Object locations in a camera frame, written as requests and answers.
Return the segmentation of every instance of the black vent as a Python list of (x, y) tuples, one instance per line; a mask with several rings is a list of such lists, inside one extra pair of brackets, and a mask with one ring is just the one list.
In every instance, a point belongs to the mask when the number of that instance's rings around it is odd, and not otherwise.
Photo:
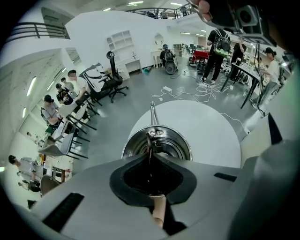
[(48, 227), (59, 232), (71, 217), (75, 209), (78, 207), (84, 196), (78, 193), (71, 193), (61, 204), (49, 214), (43, 221)]

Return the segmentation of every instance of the metal bowl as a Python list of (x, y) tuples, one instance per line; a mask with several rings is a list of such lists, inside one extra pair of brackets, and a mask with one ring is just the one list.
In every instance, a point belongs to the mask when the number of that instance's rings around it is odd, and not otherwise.
[(149, 133), (157, 152), (192, 161), (191, 149), (186, 139), (178, 131), (161, 125), (144, 127), (134, 133), (123, 149), (122, 158), (147, 152), (146, 133)]

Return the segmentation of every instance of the round white platform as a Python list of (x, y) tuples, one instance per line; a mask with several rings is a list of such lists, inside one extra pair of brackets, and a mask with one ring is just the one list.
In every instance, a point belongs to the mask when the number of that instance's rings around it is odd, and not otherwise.
[[(156, 106), (159, 125), (179, 131), (192, 150), (194, 162), (240, 168), (240, 143), (227, 119), (201, 103), (175, 100)], [(130, 136), (151, 125), (150, 110), (135, 124)]]

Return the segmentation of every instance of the red object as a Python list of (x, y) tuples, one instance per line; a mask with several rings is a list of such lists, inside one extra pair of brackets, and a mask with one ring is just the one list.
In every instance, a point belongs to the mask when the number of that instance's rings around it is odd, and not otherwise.
[(192, 61), (195, 62), (196, 60), (208, 59), (208, 55), (209, 55), (209, 52), (195, 50)]

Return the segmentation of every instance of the railing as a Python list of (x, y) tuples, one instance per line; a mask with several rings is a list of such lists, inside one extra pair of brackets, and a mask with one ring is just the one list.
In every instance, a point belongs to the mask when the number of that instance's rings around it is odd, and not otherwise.
[(154, 19), (179, 19), (195, 13), (189, 3), (182, 5), (178, 9), (150, 7), (128, 10), (126, 12), (141, 14)]
[(70, 39), (67, 30), (63, 27), (38, 22), (20, 22), (13, 28), (6, 42), (41, 37)]

